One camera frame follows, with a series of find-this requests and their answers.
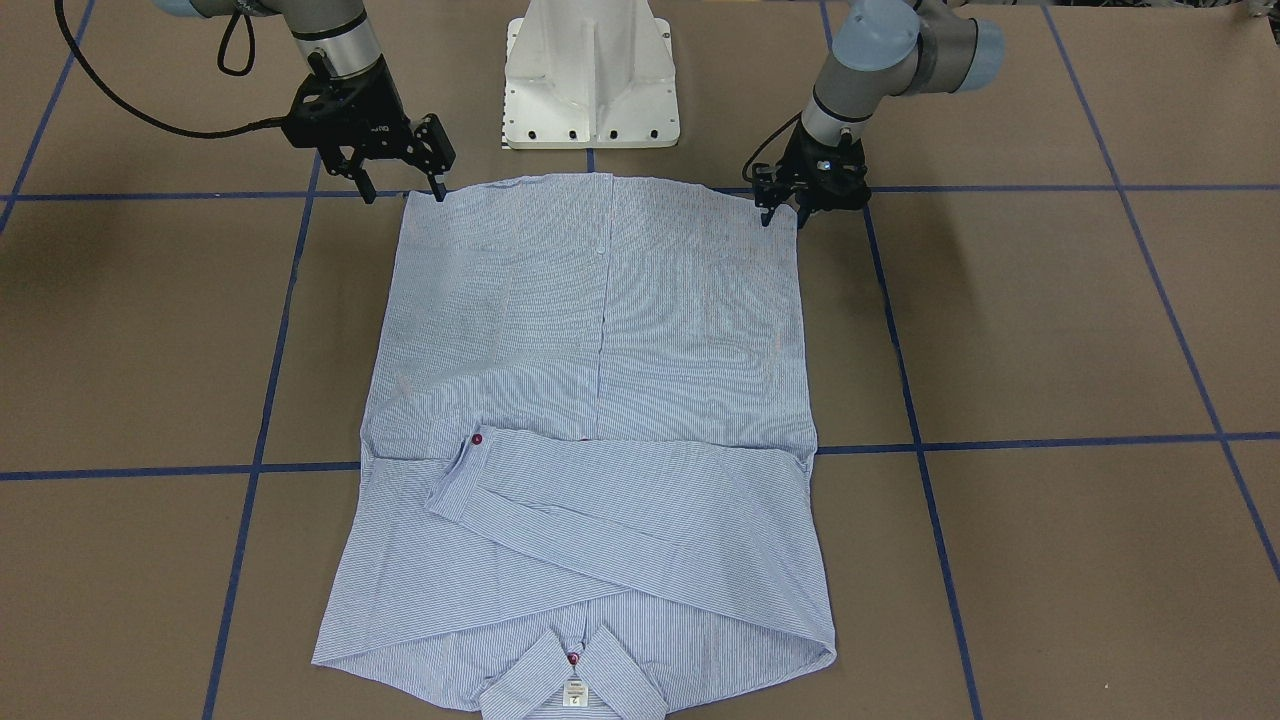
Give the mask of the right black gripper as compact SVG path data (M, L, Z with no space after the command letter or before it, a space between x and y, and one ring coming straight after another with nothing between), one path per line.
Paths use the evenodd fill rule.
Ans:
M439 117L411 120L384 56L352 76L332 73L326 58L308 55L308 77L300 86L282 129L297 149L316 149L326 169L352 173L360 197L372 205L378 190L365 160L401 160L428 174L438 202L456 150Z

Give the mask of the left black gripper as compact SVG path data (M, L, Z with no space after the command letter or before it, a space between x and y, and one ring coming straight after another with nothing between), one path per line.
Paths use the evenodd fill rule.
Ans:
M858 211L870 201L867 159L860 140L838 133L835 145L795 126L776 164L753 163L753 200L768 228L780 206L796 201L796 228L815 211Z

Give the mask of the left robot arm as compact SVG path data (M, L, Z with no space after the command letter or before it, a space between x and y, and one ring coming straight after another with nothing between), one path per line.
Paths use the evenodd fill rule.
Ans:
M943 1L852 1L805 108L742 164L768 227L792 205L796 227L819 211L859 211L872 197L863 136L887 97L965 94L989 86L1006 41L989 20Z

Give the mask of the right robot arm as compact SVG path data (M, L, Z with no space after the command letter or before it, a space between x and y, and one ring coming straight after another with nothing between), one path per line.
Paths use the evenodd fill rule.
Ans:
M351 181L365 202L376 188L366 161L396 160L424 176L435 200L456 152L434 114L412 120L362 1L157 1L178 17L280 17L308 67L278 122L296 149L312 149L330 176Z

